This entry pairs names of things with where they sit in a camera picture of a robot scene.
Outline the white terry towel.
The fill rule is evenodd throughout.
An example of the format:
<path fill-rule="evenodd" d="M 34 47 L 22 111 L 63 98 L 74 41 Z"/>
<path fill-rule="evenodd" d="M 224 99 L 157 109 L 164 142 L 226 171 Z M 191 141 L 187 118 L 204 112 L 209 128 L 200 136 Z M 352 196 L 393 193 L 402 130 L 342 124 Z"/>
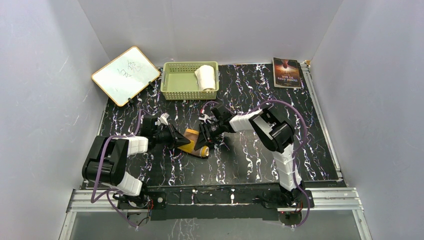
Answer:
<path fill-rule="evenodd" d="M 215 69 L 210 65 L 202 65 L 194 72 L 199 91 L 215 91 Z"/>

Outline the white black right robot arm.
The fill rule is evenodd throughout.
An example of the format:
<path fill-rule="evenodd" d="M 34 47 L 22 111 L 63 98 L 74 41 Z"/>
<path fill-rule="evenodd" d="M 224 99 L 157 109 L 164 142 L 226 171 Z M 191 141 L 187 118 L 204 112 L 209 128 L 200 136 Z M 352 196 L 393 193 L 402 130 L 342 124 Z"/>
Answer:
<path fill-rule="evenodd" d="M 215 119 L 201 117 L 199 135 L 194 145 L 198 150 L 209 146 L 218 135 L 253 131 L 274 158 L 279 175 L 282 202 L 295 207 L 302 199 L 297 188 L 302 178 L 294 168 L 294 127 L 277 110 L 267 104 L 249 113 L 233 113 L 219 103 L 211 109 Z"/>

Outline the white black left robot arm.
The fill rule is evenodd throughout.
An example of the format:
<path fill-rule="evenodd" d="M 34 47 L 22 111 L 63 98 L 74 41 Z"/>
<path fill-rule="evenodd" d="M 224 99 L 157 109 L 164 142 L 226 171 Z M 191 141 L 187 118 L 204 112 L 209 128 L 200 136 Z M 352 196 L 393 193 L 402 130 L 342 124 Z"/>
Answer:
<path fill-rule="evenodd" d="M 143 191 L 143 182 L 126 171 L 127 158 L 147 153 L 157 144 L 178 148 L 191 141 L 168 122 L 167 113 L 161 116 L 146 114 L 140 119 L 135 133 L 96 136 L 82 167 L 82 177 L 98 186 L 103 184 L 117 189 L 137 208 L 149 203 L 149 194 Z"/>

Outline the orange brown towel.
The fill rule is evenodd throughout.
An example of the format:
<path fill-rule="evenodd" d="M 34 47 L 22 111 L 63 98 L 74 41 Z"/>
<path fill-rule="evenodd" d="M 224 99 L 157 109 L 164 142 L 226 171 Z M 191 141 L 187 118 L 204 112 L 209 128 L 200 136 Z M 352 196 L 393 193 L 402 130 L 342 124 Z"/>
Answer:
<path fill-rule="evenodd" d="M 179 150 L 198 158 L 207 158 L 209 156 L 210 149 L 208 146 L 202 146 L 201 148 L 195 150 L 195 146 L 199 138 L 198 131 L 187 128 L 183 135 L 185 138 L 190 140 L 190 143 L 178 147 Z"/>

